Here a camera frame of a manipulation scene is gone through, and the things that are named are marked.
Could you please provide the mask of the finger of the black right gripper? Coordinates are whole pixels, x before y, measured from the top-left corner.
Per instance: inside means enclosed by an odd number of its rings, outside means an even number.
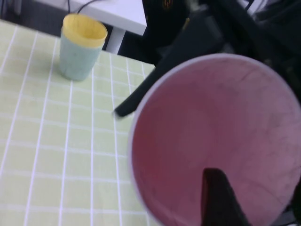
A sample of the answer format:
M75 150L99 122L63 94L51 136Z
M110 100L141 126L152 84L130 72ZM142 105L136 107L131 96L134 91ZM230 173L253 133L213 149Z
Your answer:
M168 71L179 64L192 58L202 55L202 49L172 47L166 55L159 61L155 69L138 86L138 88L114 109L114 114L118 117L125 117L133 113L149 89Z

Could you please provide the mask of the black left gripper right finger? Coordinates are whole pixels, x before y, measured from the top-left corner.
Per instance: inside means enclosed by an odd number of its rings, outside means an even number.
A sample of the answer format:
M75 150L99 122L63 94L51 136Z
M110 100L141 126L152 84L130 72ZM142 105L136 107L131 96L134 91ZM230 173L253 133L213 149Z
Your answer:
M275 221L276 226L301 225L301 181L299 180L292 199L283 213Z

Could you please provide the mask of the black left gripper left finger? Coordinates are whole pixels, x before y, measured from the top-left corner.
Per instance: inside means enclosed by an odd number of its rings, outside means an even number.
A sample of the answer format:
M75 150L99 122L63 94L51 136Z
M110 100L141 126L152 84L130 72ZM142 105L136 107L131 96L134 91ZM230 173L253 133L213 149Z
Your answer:
M235 193L224 172L206 168L202 176L201 225L248 226Z

